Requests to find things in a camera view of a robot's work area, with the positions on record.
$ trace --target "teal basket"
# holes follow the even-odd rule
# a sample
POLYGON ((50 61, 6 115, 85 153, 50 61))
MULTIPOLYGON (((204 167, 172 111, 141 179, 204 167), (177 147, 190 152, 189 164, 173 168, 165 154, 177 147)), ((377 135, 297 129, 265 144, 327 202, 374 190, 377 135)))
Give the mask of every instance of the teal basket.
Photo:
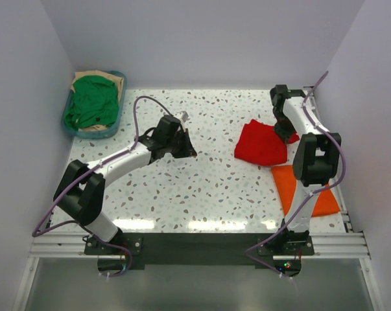
POLYGON ((115 135, 117 130, 119 129, 120 118, 122 117, 122 111, 123 111, 124 94, 126 93, 126 77, 124 76, 124 74, 120 73, 119 71, 105 71, 105 73, 110 73, 111 75, 114 76, 120 76, 121 78, 124 79, 122 97, 120 98, 120 102, 119 102, 119 112, 117 114, 116 122, 109 128, 103 131, 96 131, 96 132, 83 132, 83 131, 76 131, 76 130, 72 130, 71 128, 68 128, 64 122, 64 115, 65 115, 65 111, 70 107, 71 97, 73 96, 74 93, 72 90, 70 90, 70 93, 68 94, 67 97, 67 102, 65 103, 64 112, 61 117, 61 127, 68 135, 77 136, 85 139, 102 139, 102 138, 107 138, 115 135))

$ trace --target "red cloth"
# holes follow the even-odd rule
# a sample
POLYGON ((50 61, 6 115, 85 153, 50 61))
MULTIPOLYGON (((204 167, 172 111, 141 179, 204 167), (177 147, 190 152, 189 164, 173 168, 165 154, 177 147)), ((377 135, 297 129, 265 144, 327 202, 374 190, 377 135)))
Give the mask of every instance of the red cloth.
MULTIPOLYGON (((295 134, 289 143, 294 143, 298 139, 295 134)), ((273 126, 251 120, 243 127, 234 156, 237 159, 268 167, 287 162, 287 147, 274 132, 273 126)))

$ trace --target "green towel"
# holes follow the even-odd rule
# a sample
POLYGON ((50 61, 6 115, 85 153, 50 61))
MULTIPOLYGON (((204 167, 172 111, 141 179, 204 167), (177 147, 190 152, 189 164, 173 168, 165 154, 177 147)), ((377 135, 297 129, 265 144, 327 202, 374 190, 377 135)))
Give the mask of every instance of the green towel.
POLYGON ((73 84, 75 93, 64 115, 73 129, 101 124, 111 126, 117 119, 119 100, 116 85, 102 76, 83 76, 73 84))

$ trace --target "black mounting plate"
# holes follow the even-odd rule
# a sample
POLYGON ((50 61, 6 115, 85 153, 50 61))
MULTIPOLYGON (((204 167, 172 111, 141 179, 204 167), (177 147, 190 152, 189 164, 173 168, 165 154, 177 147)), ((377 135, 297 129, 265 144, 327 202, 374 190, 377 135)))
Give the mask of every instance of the black mounting plate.
MULTIPOLYGON (((144 269, 155 265, 199 265, 199 266, 255 266, 266 268, 246 255, 246 249, 271 236, 272 233, 123 233, 122 241, 133 254, 131 269, 144 269)), ((314 255, 312 240, 310 247, 302 246, 302 255, 314 255)), ((291 249, 282 253, 263 253, 265 246, 252 252, 260 260, 274 266, 274 255, 295 255, 291 249)), ((124 255, 115 248, 107 248, 94 238, 86 239, 86 255, 124 255)))

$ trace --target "white wall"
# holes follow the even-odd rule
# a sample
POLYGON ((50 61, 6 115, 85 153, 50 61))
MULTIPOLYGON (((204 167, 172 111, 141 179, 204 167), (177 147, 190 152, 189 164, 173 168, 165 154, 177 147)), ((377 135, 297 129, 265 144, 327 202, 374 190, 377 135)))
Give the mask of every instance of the white wall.
POLYGON ((39 0, 0 0, 0 311, 9 310, 71 140, 59 120, 73 74, 39 0))
POLYGON ((391 310, 391 0, 365 0, 329 70, 318 107, 342 135, 345 202, 391 310))
POLYGON ((133 87, 312 84, 364 0, 42 0, 76 69, 133 87))

